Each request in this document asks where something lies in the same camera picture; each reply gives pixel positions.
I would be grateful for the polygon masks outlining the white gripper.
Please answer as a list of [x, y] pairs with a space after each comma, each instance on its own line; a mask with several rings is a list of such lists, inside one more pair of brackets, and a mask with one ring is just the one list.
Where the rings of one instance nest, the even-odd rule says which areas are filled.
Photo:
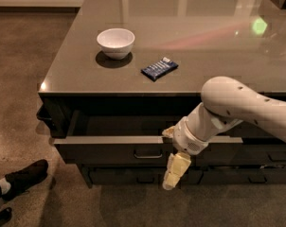
[[201, 141], [190, 132], [187, 122], [188, 118], [184, 116], [175, 126], [162, 131], [164, 137], [173, 137], [173, 146], [179, 150], [168, 159], [162, 183], [165, 190], [172, 190], [179, 183], [191, 165], [190, 155], [198, 155], [208, 146], [208, 142]]

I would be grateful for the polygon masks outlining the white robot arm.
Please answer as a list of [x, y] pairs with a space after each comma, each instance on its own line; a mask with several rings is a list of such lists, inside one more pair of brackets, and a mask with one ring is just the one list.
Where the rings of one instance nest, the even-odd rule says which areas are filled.
[[229, 77], [209, 79], [201, 103], [163, 131], [177, 149], [168, 159], [162, 186], [172, 190], [191, 164], [191, 157], [208, 147], [216, 135], [248, 122], [286, 143], [286, 102], [263, 96]]

